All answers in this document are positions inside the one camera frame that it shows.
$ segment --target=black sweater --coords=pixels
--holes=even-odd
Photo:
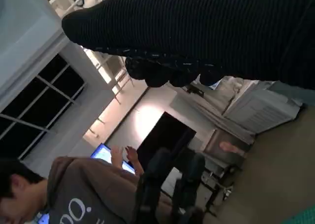
[[[92,50],[315,89],[314,0],[105,0],[63,29]]]

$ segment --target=gray hoodie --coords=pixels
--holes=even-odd
[[[128,224],[135,204],[138,178],[91,158],[58,158],[48,178],[50,224]],[[170,202],[157,210],[167,223]]]

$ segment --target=window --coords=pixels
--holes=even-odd
[[[0,113],[1,157],[24,158],[53,131],[86,83],[60,56],[47,66]]]

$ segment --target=raised hand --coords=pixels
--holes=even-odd
[[[138,154],[137,151],[131,147],[131,146],[127,146],[126,147],[126,152],[127,152],[127,159],[131,162],[137,162],[138,161]]]
[[[112,155],[111,161],[114,167],[123,168],[123,148],[115,146],[111,149],[110,154]]]

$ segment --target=floor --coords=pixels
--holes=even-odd
[[[315,205],[315,107],[257,138],[235,191],[205,224],[280,224]]]

